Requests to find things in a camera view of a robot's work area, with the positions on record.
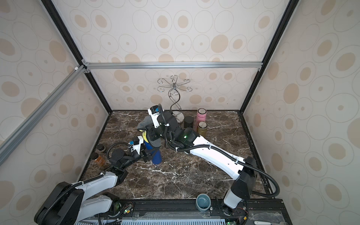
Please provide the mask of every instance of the white handle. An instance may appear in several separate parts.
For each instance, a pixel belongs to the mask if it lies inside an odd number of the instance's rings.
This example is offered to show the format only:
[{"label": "white handle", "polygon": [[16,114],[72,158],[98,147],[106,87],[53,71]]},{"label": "white handle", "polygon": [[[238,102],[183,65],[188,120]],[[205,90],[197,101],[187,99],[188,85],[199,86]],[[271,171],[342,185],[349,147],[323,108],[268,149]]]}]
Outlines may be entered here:
[{"label": "white handle", "polygon": [[264,221],[254,221],[255,225],[271,225],[270,222],[264,222]]}]

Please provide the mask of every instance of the patterned wallpaper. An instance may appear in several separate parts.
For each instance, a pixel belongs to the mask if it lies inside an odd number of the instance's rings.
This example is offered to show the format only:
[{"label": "patterned wallpaper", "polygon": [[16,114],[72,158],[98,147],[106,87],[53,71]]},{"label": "patterned wallpaper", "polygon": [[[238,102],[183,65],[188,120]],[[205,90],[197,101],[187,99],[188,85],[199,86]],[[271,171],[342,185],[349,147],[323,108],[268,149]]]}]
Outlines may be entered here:
[{"label": "patterned wallpaper", "polygon": [[0,144],[75,65],[37,0],[1,0]]},{"label": "patterned wallpaper", "polygon": [[0,166],[0,224],[35,224],[35,213],[60,182],[76,182],[107,112],[84,75]]},{"label": "patterned wallpaper", "polygon": [[294,225],[359,224],[360,1],[304,0],[245,118]]},{"label": "patterned wallpaper", "polygon": [[102,92],[113,110],[148,109],[161,103],[169,109],[172,101],[169,88],[159,92],[159,78],[171,82],[172,75],[178,81],[189,79],[190,83],[180,86],[191,92],[179,91],[182,109],[240,109],[250,88],[257,68],[218,69],[92,69]]},{"label": "patterned wallpaper", "polygon": [[88,62],[262,61],[288,0],[53,0]]}]

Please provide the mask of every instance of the vent grille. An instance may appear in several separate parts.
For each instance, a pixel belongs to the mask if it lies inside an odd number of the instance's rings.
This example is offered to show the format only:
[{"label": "vent grille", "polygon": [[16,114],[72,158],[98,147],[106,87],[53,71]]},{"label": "vent grille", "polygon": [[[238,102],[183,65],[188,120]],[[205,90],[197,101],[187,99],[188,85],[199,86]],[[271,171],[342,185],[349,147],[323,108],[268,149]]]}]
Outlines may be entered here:
[{"label": "vent grille", "polygon": [[[86,220],[76,225],[98,225],[97,220]],[[121,225],[225,225],[225,219],[161,219],[161,220],[123,220]]]}]

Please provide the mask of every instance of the brown bottle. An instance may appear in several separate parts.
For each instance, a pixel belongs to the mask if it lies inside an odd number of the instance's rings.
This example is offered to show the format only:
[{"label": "brown bottle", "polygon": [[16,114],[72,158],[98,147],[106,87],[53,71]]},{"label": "brown bottle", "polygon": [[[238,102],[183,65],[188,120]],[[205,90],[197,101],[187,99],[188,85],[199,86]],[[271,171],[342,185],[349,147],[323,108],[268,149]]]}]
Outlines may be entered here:
[{"label": "brown bottle", "polygon": [[106,162],[104,158],[99,156],[96,152],[91,153],[90,159],[94,160],[99,166],[104,166]]}]

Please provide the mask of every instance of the yellow object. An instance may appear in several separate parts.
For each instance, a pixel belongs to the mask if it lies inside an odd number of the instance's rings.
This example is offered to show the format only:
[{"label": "yellow object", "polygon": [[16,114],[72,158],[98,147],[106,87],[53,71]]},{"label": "yellow object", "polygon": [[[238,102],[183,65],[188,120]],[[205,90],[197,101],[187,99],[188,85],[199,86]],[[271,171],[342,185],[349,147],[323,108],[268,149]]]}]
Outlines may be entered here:
[{"label": "yellow object", "polygon": [[147,143],[149,143],[149,141],[146,139],[146,131],[143,132],[143,139],[144,139],[144,141],[146,141]]}]

